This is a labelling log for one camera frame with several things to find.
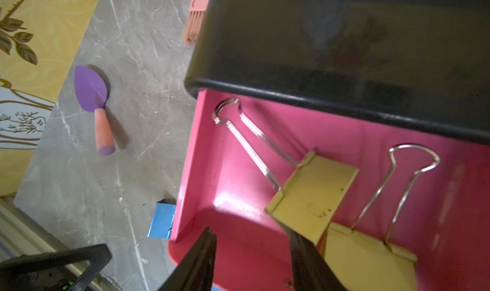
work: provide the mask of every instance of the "pink container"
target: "pink container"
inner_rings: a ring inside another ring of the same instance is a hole
[[[266,214],[274,196],[266,177],[212,112],[232,95],[199,94],[168,250],[179,263],[202,230],[217,234],[214,283],[223,290],[290,290],[289,239]],[[390,167],[388,150],[401,143],[429,147],[441,164],[419,177],[391,235],[419,258],[419,290],[484,290],[490,286],[490,163],[488,147],[437,135],[336,116],[239,96],[244,113],[296,160],[309,149],[360,169],[334,221],[350,225],[377,190]],[[283,184],[293,168],[229,118]],[[431,163],[430,155],[396,153],[398,168],[356,229],[380,239],[388,229],[411,173]]]

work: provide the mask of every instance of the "gray marble floor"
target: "gray marble floor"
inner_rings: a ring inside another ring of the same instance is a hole
[[[155,203],[178,193],[195,100],[181,37],[191,0],[100,0],[15,204],[68,247],[108,243],[103,274],[123,290],[157,289],[175,267],[146,234]],[[110,83],[117,151],[96,153],[94,116],[74,93],[74,67]]]

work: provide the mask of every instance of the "purple trowel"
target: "purple trowel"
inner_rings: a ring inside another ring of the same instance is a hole
[[[95,114],[95,145],[103,156],[116,151],[111,127],[104,110],[107,101],[107,87],[97,72],[89,67],[75,67],[75,94],[80,106]]]

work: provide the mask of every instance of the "pink brush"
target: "pink brush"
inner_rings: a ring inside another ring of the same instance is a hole
[[[107,120],[104,104],[107,101],[107,87],[97,72],[89,67],[75,67],[75,94],[80,106],[95,114],[95,145],[103,156],[116,151],[111,127]]]
[[[192,0],[184,33],[184,42],[187,45],[194,44],[198,40],[208,3],[209,0]]]

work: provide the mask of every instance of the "trowel handle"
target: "trowel handle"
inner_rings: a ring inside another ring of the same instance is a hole
[[[112,137],[111,126],[107,120],[107,113],[103,108],[97,108],[95,115],[95,146],[97,153],[107,156],[116,151],[114,139]]]

